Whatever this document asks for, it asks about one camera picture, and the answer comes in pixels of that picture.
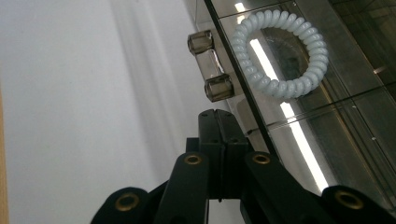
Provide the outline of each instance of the coiled hair tie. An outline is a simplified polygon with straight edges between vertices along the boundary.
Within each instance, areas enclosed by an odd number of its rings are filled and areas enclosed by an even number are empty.
[[[298,36],[306,45],[309,64],[301,77],[294,80],[278,81],[271,79],[265,72],[258,71],[250,60],[247,51],[248,37],[254,31],[275,27],[289,31]],[[328,51],[323,36],[304,18],[297,18],[293,13],[279,10],[266,10],[250,15],[238,24],[233,33],[231,45],[235,56],[247,77],[247,82],[257,91],[275,98],[297,98],[315,89],[323,79],[329,63]]]

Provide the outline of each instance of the brass grommet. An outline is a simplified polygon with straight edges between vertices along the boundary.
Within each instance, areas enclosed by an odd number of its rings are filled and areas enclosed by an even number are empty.
[[[139,197],[136,194],[132,192],[124,193],[116,200],[116,209],[121,212],[129,211],[137,207],[139,201]]]
[[[270,161],[271,161],[271,159],[269,157],[267,157],[265,155],[261,155],[261,154],[254,155],[253,160],[255,162],[257,162],[258,164],[267,164],[267,163],[270,163]]]
[[[201,163],[202,159],[201,157],[197,156],[197,155],[190,155],[186,158],[184,158],[184,162],[186,162],[189,165],[196,165]]]
[[[337,202],[339,202],[340,204],[342,204],[345,207],[359,210],[359,209],[362,209],[364,206],[364,203],[360,198],[358,198],[356,195],[354,195],[348,191],[337,190],[335,192],[334,196],[335,196],[335,199],[337,200]]]

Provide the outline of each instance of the white wall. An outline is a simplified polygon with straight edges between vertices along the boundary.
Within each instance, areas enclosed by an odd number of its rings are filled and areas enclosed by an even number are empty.
[[[226,108],[205,98],[191,33],[181,0],[0,0],[11,224],[89,223],[115,190],[169,177],[197,115]]]

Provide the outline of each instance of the glass shelf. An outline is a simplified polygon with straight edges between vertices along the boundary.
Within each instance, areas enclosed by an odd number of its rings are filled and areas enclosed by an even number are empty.
[[[256,150],[278,155],[308,190],[358,189],[395,215],[396,192],[396,7],[390,1],[192,2],[198,30],[216,33],[216,51],[238,91],[228,99]],[[329,66],[319,87],[296,99],[276,99],[250,86],[229,39],[250,14],[287,10],[323,35]],[[290,80],[307,68],[305,45],[289,32],[269,28],[250,37],[259,43],[276,77]],[[250,42],[247,52],[260,69]]]

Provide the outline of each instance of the metal rivet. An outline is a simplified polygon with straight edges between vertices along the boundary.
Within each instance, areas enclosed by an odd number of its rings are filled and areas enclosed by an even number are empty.
[[[264,155],[260,155],[260,154],[259,155],[254,155],[253,156],[253,160],[255,162],[257,162],[258,164],[267,164],[267,163],[269,163],[271,161],[269,157],[264,156]]]
[[[358,198],[356,195],[354,195],[348,191],[344,191],[344,190],[336,191],[335,199],[337,200],[337,202],[339,202],[343,206],[351,208],[351,209],[355,209],[355,210],[362,209],[364,206],[364,203],[360,198]]]
[[[124,193],[122,194],[116,201],[116,208],[121,212],[126,212],[131,209],[134,209],[139,204],[139,197],[132,193]]]
[[[190,155],[184,159],[184,162],[186,162],[189,165],[196,165],[201,163],[202,159],[201,157],[197,155]]]

